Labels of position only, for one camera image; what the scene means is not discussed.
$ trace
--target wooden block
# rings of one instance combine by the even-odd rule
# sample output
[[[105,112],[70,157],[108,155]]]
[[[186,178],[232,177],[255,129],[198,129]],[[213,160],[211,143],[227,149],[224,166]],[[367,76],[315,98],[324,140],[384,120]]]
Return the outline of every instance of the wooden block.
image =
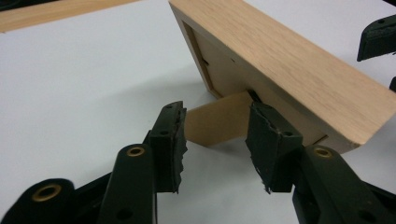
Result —
[[[184,127],[186,139],[208,147],[246,136],[252,102],[248,92],[243,91],[189,110]]]
[[[62,0],[0,12],[0,32],[77,16],[137,0]]]
[[[254,90],[312,143],[348,151],[396,111],[393,92],[243,1],[170,4],[210,92]]]

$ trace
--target wood edge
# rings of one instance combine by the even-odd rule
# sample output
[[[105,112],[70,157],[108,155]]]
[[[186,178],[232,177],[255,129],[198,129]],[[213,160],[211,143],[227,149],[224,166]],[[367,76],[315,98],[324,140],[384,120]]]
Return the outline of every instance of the wood edge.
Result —
[[[139,0],[61,0],[0,12],[0,32],[5,33],[49,21],[57,21]]]
[[[220,98],[221,95],[213,87],[210,75],[206,69],[206,64],[202,57],[202,53],[199,49],[199,46],[198,46],[198,43],[197,43],[197,40],[195,38],[195,34],[194,34],[192,28],[179,17],[180,11],[176,7],[173,6],[172,1],[170,1],[169,4],[170,4],[170,7],[175,15],[176,20],[177,20],[177,24],[180,27],[181,33],[183,34],[184,39],[186,40],[187,46],[190,49],[192,58],[194,59],[195,64],[197,65],[197,68],[201,74],[202,80],[205,83],[206,88],[216,98]]]

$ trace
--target white table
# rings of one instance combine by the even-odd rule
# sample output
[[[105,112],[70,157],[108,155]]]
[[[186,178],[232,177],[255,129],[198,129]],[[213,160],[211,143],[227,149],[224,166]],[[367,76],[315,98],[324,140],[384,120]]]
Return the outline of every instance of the white table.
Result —
[[[382,1],[249,3],[388,86],[394,57],[356,62],[361,31],[396,14]],[[78,188],[141,143],[163,105],[194,108],[206,91],[172,11],[148,0],[0,34],[0,216],[33,184]],[[396,193],[396,118],[344,158]],[[297,223],[291,194],[268,195],[244,139],[188,143],[180,193],[159,194],[161,223]]]

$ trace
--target wood grain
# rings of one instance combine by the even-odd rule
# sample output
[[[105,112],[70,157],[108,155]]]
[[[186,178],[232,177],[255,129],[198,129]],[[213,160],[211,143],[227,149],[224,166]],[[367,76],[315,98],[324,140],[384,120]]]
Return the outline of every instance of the wood grain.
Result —
[[[0,32],[20,29],[48,21],[77,16],[137,0],[61,0],[0,12]]]
[[[313,122],[339,143],[340,152],[365,144],[396,111],[393,92],[243,1],[170,3],[179,24],[190,27],[228,61],[219,65],[223,72],[214,74],[211,62],[205,64],[206,86],[220,96],[253,89],[265,102],[268,89],[286,102],[270,105],[298,111],[294,120]],[[199,55],[192,53],[198,61],[204,57],[202,46],[199,49]],[[230,63],[233,71],[240,71],[236,76],[229,73]]]

